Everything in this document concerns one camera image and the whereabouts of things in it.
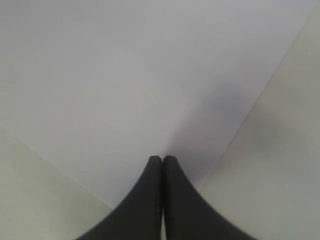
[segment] white surface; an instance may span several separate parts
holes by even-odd
[[[317,240],[320,5],[216,165],[203,196],[258,240]]]
[[[315,3],[2,0],[0,123],[111,207],[149,155],[200,186]]]
[[[72,240],[110,208],[0,128],[0,239]]]

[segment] white sheet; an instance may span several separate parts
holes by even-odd
[[[213,170],[316,0],[2,0],[0,123],[114,207]]]

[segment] white floor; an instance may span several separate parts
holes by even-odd
[[[318,6],[202,192],[261,240],[319,238],[319,25]],[[74,239],[110,210],[0,128],[1,239]]]
[[[260,240],[320,226],[320,5],[216,165],[203,196]]]
[[[71,240],[110,208],[0,128],[0,239]]]

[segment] white paper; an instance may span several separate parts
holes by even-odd
[[[316,0],[0,3],[0,123],[116,206],[150,155],[197,187]]]

